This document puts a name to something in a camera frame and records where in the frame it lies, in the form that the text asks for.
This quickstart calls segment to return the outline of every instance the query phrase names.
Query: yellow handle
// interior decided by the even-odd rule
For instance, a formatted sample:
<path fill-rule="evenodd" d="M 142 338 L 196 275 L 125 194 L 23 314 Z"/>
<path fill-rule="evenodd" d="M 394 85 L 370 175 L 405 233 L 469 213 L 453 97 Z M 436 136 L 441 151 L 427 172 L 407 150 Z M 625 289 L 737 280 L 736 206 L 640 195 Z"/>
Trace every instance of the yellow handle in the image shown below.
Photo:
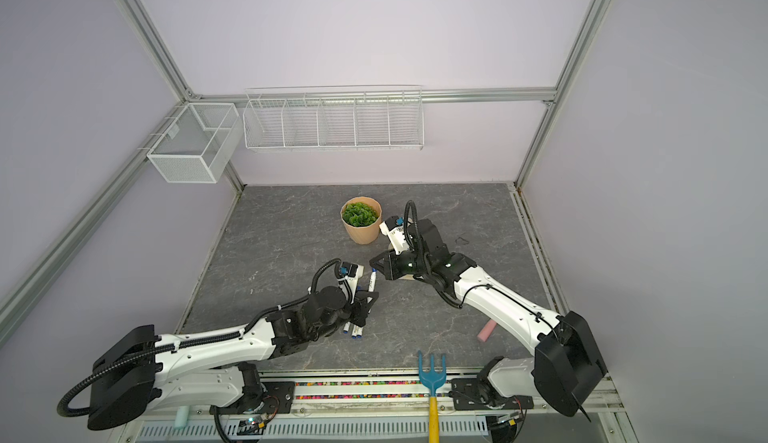
<path fill-rule="evenodd" d="M 437 416 L 437 398 L 429 397 L 429 443 L 440 443 L 440 420 Z"/>

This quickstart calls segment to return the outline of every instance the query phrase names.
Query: gray marble tabletop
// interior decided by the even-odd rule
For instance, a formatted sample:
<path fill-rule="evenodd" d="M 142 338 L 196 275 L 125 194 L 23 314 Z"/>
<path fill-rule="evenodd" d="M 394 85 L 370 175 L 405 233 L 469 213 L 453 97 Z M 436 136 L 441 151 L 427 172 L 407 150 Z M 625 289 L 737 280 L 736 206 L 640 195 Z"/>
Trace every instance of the gray marble tabletop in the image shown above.
<path fill-rule="evenodd" d="M 506 184 L 385 184 L 247 187 L 216 249 L 184 323 L 195 333 L 246 323 L 263 308 L 306 294 L 312 275 L 327 260 L 365 265 L 387 248 L 379 234 L 358 245 L 341 223 L 341 206 L 366 196 L 384 218 L 401 215 L 414 200 L 418 217 L 438 227 L 451 251 L 473 258 L 496 280 L 531 301 L 547 305 L 538 272 Z M 320 286 L 335 285 L 332 271 Z M 262 370 L 415 368 L 416 352 L 446 353 L 452 368 L 480 368 L 491 358 L 528 353 L 503 329 L 487 342 L 478 332 L 488 317 L 465 306 L 453 309 L 435 290 L 414 280 L 376 281 L 374 305 L 361 339 L 338 332 L 304 352 L 262 361 Z"/>

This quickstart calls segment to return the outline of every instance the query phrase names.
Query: black motor housing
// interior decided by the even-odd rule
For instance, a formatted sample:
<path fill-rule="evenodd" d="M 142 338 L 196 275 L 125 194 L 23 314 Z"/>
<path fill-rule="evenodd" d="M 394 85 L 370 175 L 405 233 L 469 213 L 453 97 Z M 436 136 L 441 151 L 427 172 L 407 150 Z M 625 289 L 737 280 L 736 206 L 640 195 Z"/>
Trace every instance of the black motor housing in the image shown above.
<path fill-rule="evenodd" d="M 533 380 L 552 408 L 573 416 L 608 370 L 587 321 L 575 312 L 558 319 L 560 341 L 552 332 L 538 337 Z"/>
<path fill-rule="evenodd" d="M 154 325 L 134 328 L 94 362 L 93 371 L 99 371 L 125 356 L 153 348 L 155 340 Z M 94 381 L 88 429 L 114 428 L 144 413 L 147 403 L 160 395 L 159 390 L 153 390 L 154 373 L 154 355 L 149 355 Z"/>

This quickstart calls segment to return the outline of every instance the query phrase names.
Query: white wall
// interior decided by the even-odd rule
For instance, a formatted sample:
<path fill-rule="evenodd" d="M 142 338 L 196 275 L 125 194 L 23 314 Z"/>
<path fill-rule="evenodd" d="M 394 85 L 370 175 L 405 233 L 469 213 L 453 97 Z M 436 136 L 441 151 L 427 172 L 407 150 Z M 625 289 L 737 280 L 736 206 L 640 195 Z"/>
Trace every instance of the white wall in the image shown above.
<path fill-rule="evenodd" d="M 643 442 L 764 441 L 768 0 L 615 0 L 524 187 Z"/>
<path fill-rule="evenodd" d="M 541 102 L 424 105 L 422 150 L 259 153 L 233 157 L 249 185 L 512 181 L 544 115 Z"/>
<path fill-rule="evenodd" d="M 142 0 L 199 94 L 554 86 L 590 0 Z"/>
<path fill-rule="evenodd" d="M 0 0 L 0 297 L 176 103 L 112 0 Z"/>
<path fill-rule="evenodd" d="M 112 0 L 0 8 L 2 297 L 175 100 Z M 0 348 L 0 439 L 107 438 L 58 417 L 58 399 L 130 329 L 174 329 L 232 197 L 147 168 Z"/>
<path fill-rule="evenodd" d="M 0 349 L 4 441 L 107 439 L 86 417 L 59 417 L 58 400 L 136 326 L 175 330 L 232 198 L 228 181 L 173 185 L 147 167 Z"/>

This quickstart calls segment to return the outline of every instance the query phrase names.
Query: white wire basket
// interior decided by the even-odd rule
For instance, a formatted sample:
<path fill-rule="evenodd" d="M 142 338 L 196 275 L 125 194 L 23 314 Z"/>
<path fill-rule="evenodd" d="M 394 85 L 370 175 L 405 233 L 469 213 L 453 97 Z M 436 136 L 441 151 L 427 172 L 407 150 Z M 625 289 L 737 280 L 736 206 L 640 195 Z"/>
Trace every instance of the white wire basket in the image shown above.
<path fill-rule="evenodd" d="M 243 138 L 232 103 L 188 103 L 148 158 L 169 183 L 216 183 Z"/>
<path fill-rule="evenodd" d="M 246 90 L 246 147 L 262 152 L 424 146 L 420 87 L 343 88 Z"/>

